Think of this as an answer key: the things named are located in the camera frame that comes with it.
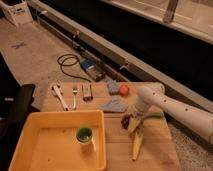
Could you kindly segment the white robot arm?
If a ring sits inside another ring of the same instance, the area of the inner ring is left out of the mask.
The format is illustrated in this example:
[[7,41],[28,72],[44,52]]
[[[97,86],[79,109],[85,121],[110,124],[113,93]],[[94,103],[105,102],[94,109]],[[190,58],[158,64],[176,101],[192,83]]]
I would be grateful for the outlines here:
[[133,101],[134,114],[143,116],[156,106],[213,145],[213,114],[168,97],[159,88],[140,86]]

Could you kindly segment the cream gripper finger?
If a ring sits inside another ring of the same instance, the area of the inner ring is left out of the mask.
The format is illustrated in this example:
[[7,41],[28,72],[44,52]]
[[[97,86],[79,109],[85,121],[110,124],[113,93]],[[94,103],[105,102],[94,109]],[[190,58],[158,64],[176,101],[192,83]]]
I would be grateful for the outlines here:
[[141,119],[139,117],[131,116],[129,120],[129,125],[128,125],[128,132],[129,133],[134,132],[140,123],[141,123]]

